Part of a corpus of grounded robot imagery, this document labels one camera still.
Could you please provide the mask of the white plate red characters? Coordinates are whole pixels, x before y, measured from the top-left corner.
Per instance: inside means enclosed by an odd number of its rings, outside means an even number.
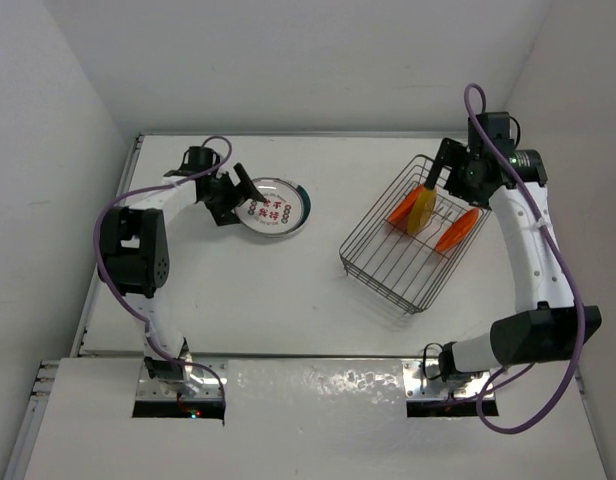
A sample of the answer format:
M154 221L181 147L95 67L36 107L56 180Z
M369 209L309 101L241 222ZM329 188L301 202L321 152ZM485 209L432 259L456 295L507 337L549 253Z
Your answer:
M259 203L248 200L237 207L234 213L242 225L255 222L298 223L302 213L300 199L284 179L260 177L253 181L266 201Z

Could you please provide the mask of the green rimmed white plate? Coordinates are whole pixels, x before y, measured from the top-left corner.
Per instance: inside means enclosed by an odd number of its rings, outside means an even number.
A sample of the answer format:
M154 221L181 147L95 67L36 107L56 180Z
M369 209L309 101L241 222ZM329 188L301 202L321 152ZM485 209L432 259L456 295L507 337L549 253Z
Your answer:
M266 238L280 239L286 237L292 237L302 232L307 225L304 223L264 223L255 222L253 224L245 224L249 230L257 235L261 235Z
M300 215L298 223L287 232L287 235L292 236L300 232L304 228L305 224L308 222L312 210L312 201L308 191L302 185L289 179L284 179L284 182L290 185L295 190L295 192L299 196L300 203L302 206L302 213Z

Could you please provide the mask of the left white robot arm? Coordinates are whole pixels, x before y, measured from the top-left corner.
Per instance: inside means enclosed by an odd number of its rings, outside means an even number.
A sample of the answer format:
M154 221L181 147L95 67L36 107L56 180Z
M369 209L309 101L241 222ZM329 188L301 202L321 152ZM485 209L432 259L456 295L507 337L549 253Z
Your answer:
M95 223L99 278L136 320L153 379L183 382L197 366L161 297L171 268L168 225L195 204L205 205L216 225L232 225L238 221L237 207L263 198L242 164L235 164L233 173L224 172L229 158L206 144L191 146L159 184L118 196Z

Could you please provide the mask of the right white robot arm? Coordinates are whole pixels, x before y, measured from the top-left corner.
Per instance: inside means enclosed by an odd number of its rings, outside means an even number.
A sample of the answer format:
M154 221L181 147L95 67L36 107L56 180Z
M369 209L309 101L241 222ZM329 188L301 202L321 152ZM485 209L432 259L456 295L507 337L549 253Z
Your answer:
M507 249L515 285L515 312L488 332L442 347L444 381L513 365L566 361L577 333L590 338L602 316L595 305L580 319L574 295L547 238L554 234L548 212L547 174L539 153L519 150L506 112L480 113L468 122L468 142L444 139L427 182L442 169L453 197L494 213Z

